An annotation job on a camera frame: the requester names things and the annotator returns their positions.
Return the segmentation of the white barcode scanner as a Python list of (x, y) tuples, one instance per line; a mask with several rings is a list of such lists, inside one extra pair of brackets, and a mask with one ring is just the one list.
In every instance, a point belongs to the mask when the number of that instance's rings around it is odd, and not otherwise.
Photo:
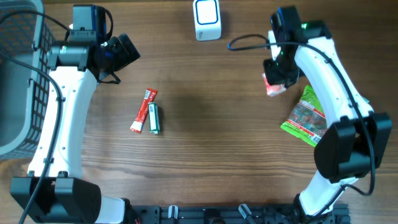
[(194, 0), (192, 6), (197, 41), (219, 39), (221, 37), (219, 0)]

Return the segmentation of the dark grey plastic basket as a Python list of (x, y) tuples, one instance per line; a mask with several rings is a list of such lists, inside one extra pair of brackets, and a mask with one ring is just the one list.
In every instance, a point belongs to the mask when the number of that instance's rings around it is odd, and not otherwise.
[[(41, 0), (1, 1), (1, 15), (22, 10), (1, 24), (1, 52), (48, 73), (54, 36)], [(46, 77), (1, 59), (1, 159), (33, 157), (39, 144), (49, 94)]]

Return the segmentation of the orange tissue pack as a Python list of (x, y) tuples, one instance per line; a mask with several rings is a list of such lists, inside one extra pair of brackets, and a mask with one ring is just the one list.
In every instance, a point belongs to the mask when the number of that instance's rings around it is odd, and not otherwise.
[(273, 96), (276, 96), (276, 95), (279, 95), (279, 94), (283, 93), (286, 90), (286, 87), (283, 84), (270, 85), (268, 83), (268, 81), (267, 81), (265, 73), (262, 74), (262, 77), (263, 77), (264, 82), (266, 84), (266, 93), (267, 93), (268, 96), (273, 97)]

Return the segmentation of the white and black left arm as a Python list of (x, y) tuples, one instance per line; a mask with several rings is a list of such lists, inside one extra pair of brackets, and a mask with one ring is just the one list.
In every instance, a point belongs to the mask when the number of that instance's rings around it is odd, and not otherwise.
[(113, 35), (111, 13), (94, 4), (73, 7), (73, 25), (48, 51), (49, 95), (39, 146), (25, 177), (10, 193), (22, 218), (36, 223), (138, 223), (126, 198), (108, 197), (81, 178), (81, 144), (91, 97), (104, 76), (139, 58), (126, 34)]

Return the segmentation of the green snack bag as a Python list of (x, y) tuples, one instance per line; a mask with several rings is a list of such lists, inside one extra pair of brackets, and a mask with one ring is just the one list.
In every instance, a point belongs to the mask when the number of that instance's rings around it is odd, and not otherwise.
[(315, 147), (327, 130), (325, 114), (314, 89), (307, 85), (289, 118), (280, 126), (284, 131)]

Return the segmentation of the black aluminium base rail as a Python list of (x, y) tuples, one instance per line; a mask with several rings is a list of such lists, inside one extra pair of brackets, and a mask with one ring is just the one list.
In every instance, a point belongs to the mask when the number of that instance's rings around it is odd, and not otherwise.
[(283, 224), (297, 223), (293, 217), (291, 204), (273, 204), (268, 206), (249, 206), (249, 213), (243, 213), (239, 207), (169, 207), (133, 206), (137, 213), (136, 223), (153, 224)]

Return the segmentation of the red white box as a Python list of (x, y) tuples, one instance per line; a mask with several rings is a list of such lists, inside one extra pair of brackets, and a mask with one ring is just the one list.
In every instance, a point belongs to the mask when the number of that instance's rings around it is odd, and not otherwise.
[(154, 101), (156, 94), (157, 90), (151, 88), (146, 89), (144, 99), (141, 103), (141, 107), (139, 108), (139, 112), (130, 127), (131, 131), (136, 133), (142, 132), (142, 127), (148, 114), (148, 104)]

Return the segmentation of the green white box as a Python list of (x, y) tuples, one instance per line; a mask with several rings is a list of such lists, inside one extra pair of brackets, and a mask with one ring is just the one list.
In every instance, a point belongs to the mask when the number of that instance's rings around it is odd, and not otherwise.
[(150, 132), (152, 134), (160, 134), (160, 119), (159, 109), (156, 103), (152, 102), (148, 104), (149, 109), (149, 122)]

